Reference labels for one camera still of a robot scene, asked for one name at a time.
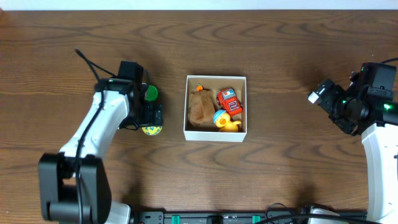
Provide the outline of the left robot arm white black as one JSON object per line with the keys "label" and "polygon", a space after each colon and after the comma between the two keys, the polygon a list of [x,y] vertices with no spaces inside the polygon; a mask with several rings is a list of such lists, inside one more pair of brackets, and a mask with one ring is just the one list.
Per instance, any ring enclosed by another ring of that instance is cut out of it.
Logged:
{"label": "left robot arm white black", "polygon": [[90,110],[57,154],[39,161],[40,206],[44,220],[59,223],[129,223],[130,206],[112,200],[104,158],[119,129],[162,125],[155,86],[103,78],[94,85]]}

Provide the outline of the brown plush toy animal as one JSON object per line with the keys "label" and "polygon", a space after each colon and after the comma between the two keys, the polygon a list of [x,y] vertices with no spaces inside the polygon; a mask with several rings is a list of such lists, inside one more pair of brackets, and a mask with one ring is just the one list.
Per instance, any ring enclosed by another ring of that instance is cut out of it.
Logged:
{"label": "brown plush toy animal", "polygon": [[211,123],[215,114],[213,92],[198,84],[188,99],[188,120],[193,126]]}

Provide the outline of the white cardboard box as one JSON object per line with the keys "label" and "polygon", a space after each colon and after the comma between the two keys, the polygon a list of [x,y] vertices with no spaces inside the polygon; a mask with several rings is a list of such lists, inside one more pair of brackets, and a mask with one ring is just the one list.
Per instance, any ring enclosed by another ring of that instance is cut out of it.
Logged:
{"label": "white cardboard box", "polygon": [[[219,90],[231,87],[239,102],[243,106],[243,112],[231,119],[240,120],[237,133],[219,132],[216,125],[211,121],[210,124],[194,127],[188,121],[189,96],[194,93],[198,84],[203,85],[207,90],[211,90],[213,94],[213,102],[215,102],[216,94]],[[246,77],[240,76],[212,76],[212,75],[188,75],[185,85],[185,108],[183,133],[187,141],[221,141],[221,142],[243,142],[248,132],[248,107],[246,97],[247,82]]]}

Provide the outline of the yellow rubber duck blue cap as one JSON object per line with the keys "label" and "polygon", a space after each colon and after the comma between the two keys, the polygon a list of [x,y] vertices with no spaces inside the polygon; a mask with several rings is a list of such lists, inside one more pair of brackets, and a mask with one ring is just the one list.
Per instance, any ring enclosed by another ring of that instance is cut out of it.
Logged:
{"label": "yellow rubber duck blue cap", "polygon": [[239,125],[242,124],[241,121],[232,121],[231,116],[226,110],[218,110],[213,115],[213,122],[219,132],[226,133],[237,133],[239,131]]}

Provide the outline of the yellow ball blue letters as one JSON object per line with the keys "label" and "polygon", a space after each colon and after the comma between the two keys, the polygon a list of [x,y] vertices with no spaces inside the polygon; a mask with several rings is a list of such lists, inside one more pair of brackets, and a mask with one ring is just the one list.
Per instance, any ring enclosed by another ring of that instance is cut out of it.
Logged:
{"label": "yellow ball blue letters", "polygon": [[161,132],[162,126],[147,126],[141,129],[146,135],[155,136]]}

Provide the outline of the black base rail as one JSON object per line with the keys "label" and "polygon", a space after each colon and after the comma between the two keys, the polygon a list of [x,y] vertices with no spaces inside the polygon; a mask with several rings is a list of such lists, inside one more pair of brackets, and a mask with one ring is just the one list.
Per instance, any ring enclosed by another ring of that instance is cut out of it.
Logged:
{"label": "black base rail", "polygon": [[232,224],[257,223],[279,215],[304,215],[317,213],[339,215],[345,218],[365,220],[367,211],[360,209],[336,210],[320,204],[306,204],[299,208],[289,208],[281,203],[273,203],[264,211],[218,211],[218,212],[167,212],[165,210],[141,210],[131,212],[130,224]]}

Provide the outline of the green ridged toy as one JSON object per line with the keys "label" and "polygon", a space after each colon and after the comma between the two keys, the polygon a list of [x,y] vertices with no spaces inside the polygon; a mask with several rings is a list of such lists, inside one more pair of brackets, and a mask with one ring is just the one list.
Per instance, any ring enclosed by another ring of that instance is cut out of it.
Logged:
{"label": "green ridged toy", "polygon": [[158,99],[158,96],[159,96],[158,89],[153,85],[148,85],[145,93],[145,100],[155,101],[156,99]]}

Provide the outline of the red toy fire truck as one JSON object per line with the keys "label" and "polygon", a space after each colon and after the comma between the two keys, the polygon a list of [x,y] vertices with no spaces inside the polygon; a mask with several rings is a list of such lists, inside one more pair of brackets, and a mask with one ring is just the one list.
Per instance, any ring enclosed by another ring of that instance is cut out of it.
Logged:
{"label": "red toy fire truck", "polygon": [[232,88],[225,88],[216,94],[216,102],[230,116],[236,116],[243,112],[242,104],[239,102],[236,92]]}

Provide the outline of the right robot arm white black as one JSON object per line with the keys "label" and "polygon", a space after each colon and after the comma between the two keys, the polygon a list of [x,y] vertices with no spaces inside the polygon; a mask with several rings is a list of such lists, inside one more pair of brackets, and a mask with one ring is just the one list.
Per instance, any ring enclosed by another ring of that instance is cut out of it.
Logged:
{"label": "right robot arm white black", "polygon": [[308,99],[345,134],[361,136],[368,170],[367,219],[397,223],[397,104],[373,95],[373,89],[352,83],[344,90],[324,80]]}

